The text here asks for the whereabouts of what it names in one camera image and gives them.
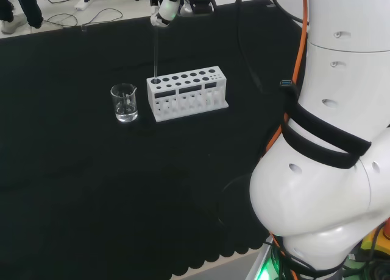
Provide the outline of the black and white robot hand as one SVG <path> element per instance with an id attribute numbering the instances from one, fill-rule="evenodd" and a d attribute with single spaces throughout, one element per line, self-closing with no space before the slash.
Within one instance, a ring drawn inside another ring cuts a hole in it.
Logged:
<path id="1" fill-rule="evenodd" d="M 151 24 L 154 27 L 167 27 L 179 11 L 180 0 L 150 0 Z"/>

